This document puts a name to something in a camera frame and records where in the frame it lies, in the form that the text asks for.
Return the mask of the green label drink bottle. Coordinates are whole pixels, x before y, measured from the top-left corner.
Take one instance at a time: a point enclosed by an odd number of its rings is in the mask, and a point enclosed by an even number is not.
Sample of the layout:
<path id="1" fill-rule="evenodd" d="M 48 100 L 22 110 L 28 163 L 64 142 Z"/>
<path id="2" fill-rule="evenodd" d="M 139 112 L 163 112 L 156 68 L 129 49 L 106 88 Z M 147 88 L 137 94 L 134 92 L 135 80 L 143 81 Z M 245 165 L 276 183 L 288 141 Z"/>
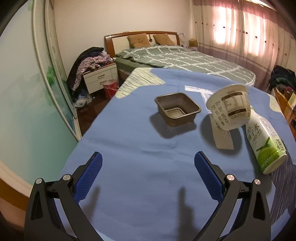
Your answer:
<path id="1" fill-rule="evenodd" d="M 246 135 L 261 172 L 274 172 L 287 160 L 286 148 L 271 123 L 251 109 Z"/>

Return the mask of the white yogurt cup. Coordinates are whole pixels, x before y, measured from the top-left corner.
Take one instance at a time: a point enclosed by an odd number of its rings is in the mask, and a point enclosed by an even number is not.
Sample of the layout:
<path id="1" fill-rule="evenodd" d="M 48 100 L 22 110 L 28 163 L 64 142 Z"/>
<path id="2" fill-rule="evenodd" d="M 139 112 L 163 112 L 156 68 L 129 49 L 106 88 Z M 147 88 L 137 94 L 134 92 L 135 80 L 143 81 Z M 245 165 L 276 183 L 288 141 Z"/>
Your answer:
<path id="1" fill-rule="evenodd" d="M 240 128 L 250 119 L 248 88 L 231 84 L 213 93 L 206 102 L 210 111 L 212 133 L 217 149 L 233 150 L 230 131 Z"/>

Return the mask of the brown plastic tray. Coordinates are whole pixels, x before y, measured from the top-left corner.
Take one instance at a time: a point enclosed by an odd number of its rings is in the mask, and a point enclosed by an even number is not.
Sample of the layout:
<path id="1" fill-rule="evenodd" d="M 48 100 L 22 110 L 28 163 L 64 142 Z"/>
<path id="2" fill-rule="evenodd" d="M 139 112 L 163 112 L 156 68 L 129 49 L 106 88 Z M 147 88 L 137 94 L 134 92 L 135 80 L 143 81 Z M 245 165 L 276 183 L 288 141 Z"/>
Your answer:
<path id="1" fill-rule="evenodd" d="M 192 123 L 201 108 L 188 95 L 182 92 L 157 96 L 154 99 L 158 112 L 168 126 L 181 126 Z"/>

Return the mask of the sliding wardrobe doors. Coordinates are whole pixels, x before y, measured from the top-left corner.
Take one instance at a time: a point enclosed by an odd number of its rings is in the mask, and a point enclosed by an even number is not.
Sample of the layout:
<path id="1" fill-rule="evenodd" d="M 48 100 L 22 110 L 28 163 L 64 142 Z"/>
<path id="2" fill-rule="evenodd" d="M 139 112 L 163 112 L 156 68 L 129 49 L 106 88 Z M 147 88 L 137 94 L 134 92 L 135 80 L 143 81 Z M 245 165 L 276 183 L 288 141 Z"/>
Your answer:
<path id="1" fill-rule="evenodd" d="M 78 143 L 77 121 L 50 56 L 48 1 L 27 1 L 1 34 L 1 161 L 29 184 L 55 180 Z"/>

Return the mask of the blue star-pattern tablecloth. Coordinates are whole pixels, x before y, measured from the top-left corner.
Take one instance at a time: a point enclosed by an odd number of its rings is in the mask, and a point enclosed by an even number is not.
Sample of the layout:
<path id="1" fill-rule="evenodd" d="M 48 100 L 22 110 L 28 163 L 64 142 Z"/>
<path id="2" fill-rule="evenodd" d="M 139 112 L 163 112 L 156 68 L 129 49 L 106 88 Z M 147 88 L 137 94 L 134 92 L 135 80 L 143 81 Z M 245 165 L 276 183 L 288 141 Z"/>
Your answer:
<path id="1" fill-rule="evenodd" d="M 113 98 L 94 120 L 67 159 L 61 174 L 73 173 L 94 152 L 102 169 L 80 206 L 104 240 L 193 240 L 217 206 L 194 165 L 202 151 L 225 173 L 240 181 L 259 179 L 276 237 L 295 209 L 295 140 L 282 113 L 270 107 L 270 96 L 250 87 L 249 100 L 283 140 L 288 159 L 271 175 L 261 173 L 245 128 L 221 139 L 233 144 L 220 150 L 213 138 L 204 91 L 215 92 L 231 81 L 173 69 L 151 70 L 162 85 L 141 86 Z M 192 123 L 168 126 L 155 98 L 182 92 L 201 107 Z"/>

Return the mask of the red plastic bucket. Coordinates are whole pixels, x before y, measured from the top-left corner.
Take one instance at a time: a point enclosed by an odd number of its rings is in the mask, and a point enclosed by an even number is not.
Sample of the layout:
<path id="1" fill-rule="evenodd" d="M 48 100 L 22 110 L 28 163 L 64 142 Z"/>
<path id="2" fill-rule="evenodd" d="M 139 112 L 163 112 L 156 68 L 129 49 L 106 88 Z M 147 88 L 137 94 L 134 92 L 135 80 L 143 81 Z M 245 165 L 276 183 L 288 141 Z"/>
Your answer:
<path id="1" fill-rule="evenodd" d="M 103 82 L 103 88 L 105 91 L 105 95 L 108 99 L 111 99 L 119 89 L 117 80 L 107 80 Z"/>

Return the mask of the white bedside nightstand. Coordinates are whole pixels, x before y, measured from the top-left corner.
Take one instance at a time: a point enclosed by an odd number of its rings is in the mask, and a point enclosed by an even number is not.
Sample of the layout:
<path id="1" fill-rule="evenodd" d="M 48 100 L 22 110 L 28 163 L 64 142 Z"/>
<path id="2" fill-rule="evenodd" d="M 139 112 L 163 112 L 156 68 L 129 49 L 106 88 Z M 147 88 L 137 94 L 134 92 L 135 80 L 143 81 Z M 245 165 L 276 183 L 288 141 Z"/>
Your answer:
<path id="1" fill-rule="evenodd" d="M 116 63 L 110 63 L 93 71 L 83 74 L 83 78 L 89 94 L 101 90 L 103 83 L 107 80 L 117 80 L 118 72 Z"/>

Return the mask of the wooden desk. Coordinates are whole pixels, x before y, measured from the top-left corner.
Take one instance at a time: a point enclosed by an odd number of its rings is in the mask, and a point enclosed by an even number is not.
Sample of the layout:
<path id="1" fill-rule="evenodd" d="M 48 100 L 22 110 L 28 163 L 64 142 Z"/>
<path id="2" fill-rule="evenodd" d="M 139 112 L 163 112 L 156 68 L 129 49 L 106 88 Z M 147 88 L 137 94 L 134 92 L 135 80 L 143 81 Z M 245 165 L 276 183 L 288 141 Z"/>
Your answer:
<path id="1" fill-rule="evenodd" d="M 287 99 L 282 95 L 276 88 L 273 89 L 275 98 L 280 106 L 281 112 L 283 113 L 290 130 L 295 138 L 295 112 L 291 109 Z"/>

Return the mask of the clothes pile on nightstand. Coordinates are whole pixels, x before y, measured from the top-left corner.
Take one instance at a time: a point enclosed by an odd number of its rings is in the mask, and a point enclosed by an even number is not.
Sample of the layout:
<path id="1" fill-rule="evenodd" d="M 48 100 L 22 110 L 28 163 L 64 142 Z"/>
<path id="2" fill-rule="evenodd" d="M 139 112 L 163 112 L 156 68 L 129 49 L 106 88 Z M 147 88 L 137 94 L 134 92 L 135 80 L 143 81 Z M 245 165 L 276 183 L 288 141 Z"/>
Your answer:
<path id="1" fill-rule="evenodd" d="M 95 70 L 110 63 L 110 56 L 102 47 L 91 47 L 82 52 L 74 62 L 67 78 L 67 87 L 72 99 L 77 99 L 86 86 L 82 76 L 87 70 Z"/>

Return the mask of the dark clothes pile on desk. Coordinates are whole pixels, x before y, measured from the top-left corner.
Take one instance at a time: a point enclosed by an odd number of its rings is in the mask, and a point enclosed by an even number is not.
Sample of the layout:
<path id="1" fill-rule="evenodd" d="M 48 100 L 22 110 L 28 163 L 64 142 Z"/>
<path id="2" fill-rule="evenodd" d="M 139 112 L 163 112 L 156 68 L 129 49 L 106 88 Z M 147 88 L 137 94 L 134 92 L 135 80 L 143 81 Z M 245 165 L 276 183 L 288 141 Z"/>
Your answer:
<path id="1" fill-rule="evenodd" d="M 279 65 L 274 66 L 273 71 L 268 81 L 268 90 L 271 91 L 273 88 L 279 85 L 285 85 L 295 90 L 296 78 L 295 72 L 290 69 L 285 69 Z"/>

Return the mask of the left brown pillow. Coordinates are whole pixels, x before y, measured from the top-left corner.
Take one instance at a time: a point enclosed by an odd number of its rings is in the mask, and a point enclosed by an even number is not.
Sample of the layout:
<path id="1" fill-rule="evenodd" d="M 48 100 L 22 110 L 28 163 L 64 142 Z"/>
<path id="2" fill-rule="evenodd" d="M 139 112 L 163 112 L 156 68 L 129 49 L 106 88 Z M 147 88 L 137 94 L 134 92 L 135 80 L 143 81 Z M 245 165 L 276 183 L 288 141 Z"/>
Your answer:
<path id="1" fill-rule="evenodd" d="M 147 38 L 146 33 L 129 35 L 127 37 L 132 48 L 150 47 L 151 44 Z"/>

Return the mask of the brown pillow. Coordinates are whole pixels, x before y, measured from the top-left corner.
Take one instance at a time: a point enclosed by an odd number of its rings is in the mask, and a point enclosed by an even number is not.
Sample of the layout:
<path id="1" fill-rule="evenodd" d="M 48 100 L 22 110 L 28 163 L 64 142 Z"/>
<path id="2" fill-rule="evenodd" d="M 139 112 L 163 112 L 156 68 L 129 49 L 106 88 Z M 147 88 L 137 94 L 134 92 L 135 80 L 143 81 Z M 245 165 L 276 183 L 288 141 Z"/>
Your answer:
<path id="1" fill-rule="evenodd" d="M 150 47 L 151 44 L 147 38 L 146 33 L 129 35 L 127 37 L 132 48 Z"/>
<path id="2" fill-rule="evenodd" d="M 175 45 L 175 43 L 170 39 L 168 34 L 155 34 L 153 35 L 153 37 L 156 44 L 158 45 L 168 45 L 168 46 Z"/>

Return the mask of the green plaid duvet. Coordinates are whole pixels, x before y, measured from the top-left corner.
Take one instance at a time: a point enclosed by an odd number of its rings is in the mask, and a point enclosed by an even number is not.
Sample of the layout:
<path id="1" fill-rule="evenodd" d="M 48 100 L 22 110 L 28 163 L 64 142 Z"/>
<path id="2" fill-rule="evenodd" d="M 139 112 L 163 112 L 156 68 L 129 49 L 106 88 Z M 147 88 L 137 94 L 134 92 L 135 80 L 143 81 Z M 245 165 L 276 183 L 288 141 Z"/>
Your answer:
<path id="1" fill-rule="evenodd" d="M 125 49 L 117 57 L 155 68 L 178 69 L 216 75 L 253 86 L 256 75 L 252 71 L 227 60 L 219 59 L 179 45 L 154 45 Z"/>

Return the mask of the pink white curtains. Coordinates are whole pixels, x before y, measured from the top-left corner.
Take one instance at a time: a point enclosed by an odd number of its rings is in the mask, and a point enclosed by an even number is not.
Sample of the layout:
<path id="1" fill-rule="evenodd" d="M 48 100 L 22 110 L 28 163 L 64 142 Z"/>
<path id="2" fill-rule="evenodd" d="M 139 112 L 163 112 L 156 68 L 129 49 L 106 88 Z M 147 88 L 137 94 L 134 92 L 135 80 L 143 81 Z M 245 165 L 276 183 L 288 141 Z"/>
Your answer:
<path id="1" fill-rule="evenodd" d="M 198 50 L 252 71 L 266 90 L 276 65 L 295 71 L 295 32 L 261 1 L 192 1 Z"/>

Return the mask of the woven basket by bed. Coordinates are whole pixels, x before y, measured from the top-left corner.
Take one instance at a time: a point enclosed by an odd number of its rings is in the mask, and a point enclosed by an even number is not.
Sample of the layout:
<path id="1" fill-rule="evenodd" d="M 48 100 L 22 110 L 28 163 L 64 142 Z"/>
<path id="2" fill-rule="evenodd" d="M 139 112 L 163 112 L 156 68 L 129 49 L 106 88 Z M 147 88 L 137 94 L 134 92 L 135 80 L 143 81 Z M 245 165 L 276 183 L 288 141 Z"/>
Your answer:
<path id="1" fill-rule="evenodd" d="M 189 47 L 190 48 L 197 48 L 198 47 L 198 41 L 196 39 L 189 39 Z"/>

